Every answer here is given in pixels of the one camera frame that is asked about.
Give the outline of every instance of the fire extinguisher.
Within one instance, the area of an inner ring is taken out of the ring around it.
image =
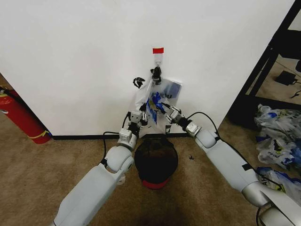
[[[0,87],[0,111],[23,130],[34,143],[43,144],[51,139],[49,131],[14,90]]]

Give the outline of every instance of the beige carpet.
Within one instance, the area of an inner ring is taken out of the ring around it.
[[[51,140],[36,145],[3,114],[0,124],[0,225],[47,226],[61,200],[99,162],[103,144]],[[225,120],[220,134],[259,165],[254,131]],[[256,208],[226,183],[192,138],[169,140],[179,166],[167,186],[159,191],[143,187],[132,167],[91,226],[255,225]],[[111,147],[116,140],[107,143]]]

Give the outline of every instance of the black cable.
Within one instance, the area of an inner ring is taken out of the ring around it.
[[[259,218],[260,210],[261,210],[261,207],[259,207],[258,210],[257,210],[257,212],[256,212],[256,225],[257,225],[257,226],[259,226],[258,218]]]
[[[204,113],[204,112],[195,112],[195,113],[193,113],[191,116],[189,116],[187,119],[189,119],[190,117],[192,117],[193,115],[195,115],[195,114],[197,114],[197,113],[200,113],[200,114],[203,114],[203,115],[205,115],[211,122],[212,122],[212,124],[213,124],[213,126],[214,126],[214,128],[215,128],[215,132],[216,132],[216,134],[217,134],[217,136],[218,136],[218,138],[221,140],[221,141],[223,141],[223,142],[225,142],[227,145],[229,145],[247,164],[249,164],[250,165],[250,167],[254,170],[254,172],[257,174],[257,175],[259,175],[259,176],[261,176],[262,178],[264,178],[264,179],[266,179],[267,181],[269,181],[269,182],[271,182],[271,183],[273,183],[273,184],[275,184],[275,185],[277,185],[278,187],[279,187],[279,189],[280,190],[282,190],[283,191],[283,188],[282,188],[282,186],[279,184],[279,183],[277,183],[277,182],[275,182],[275,181],[273,181],[273,180],[271,180],[271,179],[269,179],[269,178],[267,178],[266,176],[264,176],[264,175],[262,175],[261,173],[259,173],[258,172],[258,170],[256,170],[245,158],[244,158],[244,156],[235,148],[235,147],[233,147],[231,144],[229,144],[228,142],[226,142],[225,140],[223,140],[222,138],[221,138],[221,136],[220,136],[220,134],[219,134],[219,132],[218,132],[218,130],[217,130],[217,127],[216,127],[216,125],[215,125],[215,123],[213,122],[213,120],[206,114],[206,113]]]
[[[125,116],[123,123],[122,123],[122,128],[124,127],[124,124],[126,123],[127,117],[128,117],[128,120],[130,121],[130,112],[128,112],[127,115]]]
[[[206,116],[212,122],[212,124],[213,124],[213,126],[215,128],[215,132],[216,132],[217,136],[220,137],[220,134],[218,133],[218,130],[217,130],[217,127],[216,127],[214,121],[206,113],[204,113],[204,112],[195,112],[191,116],[189,116],[187,119],[191,118],[193,115],[198,114],[198,113],[199,114],[203,114],[204,116]]]
[[[111,133],[111,134],[119,134],[119,133],[116,133],[116,132],[110,132],[110,131],[106,131],[106,132],[104,132],[103,133],[103,159],[105,158],[105,155],[107,154],[107,146],[106,146],[106,144],[105,144],[105,138],[104,138],[104,135],[106,134],[106,133]]]
[[[301,90],[299,90],[299,91],[295,92],[295,94],[294,94],[293,96],[291,96],[291,97],[290,97],[290,99],[292,99],[292,98],[294,98],[294,97],[296,97],[296,96],[299,96],[299,94],[298,94],[298,93],[300,93],[300,92],[301,92]]]

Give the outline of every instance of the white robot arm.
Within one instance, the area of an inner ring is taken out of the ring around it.
[[[165,114],[171,123],[182,127],[207,154],[208,158],[221,172],[227,182],[253,205],[263,207],[270,204],[260,216],[266,226],[301,226],[301,207],[289,196],[261,184],[254,169],[230,145],[217,134],[196,125],[186,119],[181,110],[164,104],[172,110]]]
[[[134,162],[131,151],[145,122],[142,112],[131,112],[131,116],[129,128],[119,132],[117,146],[67,194],[50,226],[86,226],[109,198]]]

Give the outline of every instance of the plastic bag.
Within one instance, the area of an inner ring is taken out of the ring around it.
[[[148,116],[147,127],[154,128],[159,133],[166,133],[170,124],[164,118],[164,109],[162,103],[176,105],[182,85],[169,79],[161,79],[161,83],[156,85],[150,77],[144,86],[142,86],[135,96],[135,109],[141,110],[146,104],[146,113]],[[147,129],[143,129],[139,134],[143,136]]]
[[[291,140],[301,138],[301,112],[295,110],[274,109],[258,105],[257,126],[285,133]]]
[[[256,139],[260,162],[276,163],[284,169],[289,169],[289,163],[293,161],[291,150],[296,147],[296,144],[291,142],[286,134],[269,128],[262,128]]]
[[[299,179],[290,178],[287,174],[275,171],[270,167],[258,167],[257,170],[272,181],[281,184],[284,192],[301,206],[301,181]],[[277,185],[260,176],[258,176],[258,180],[272,189],[279,189]]]

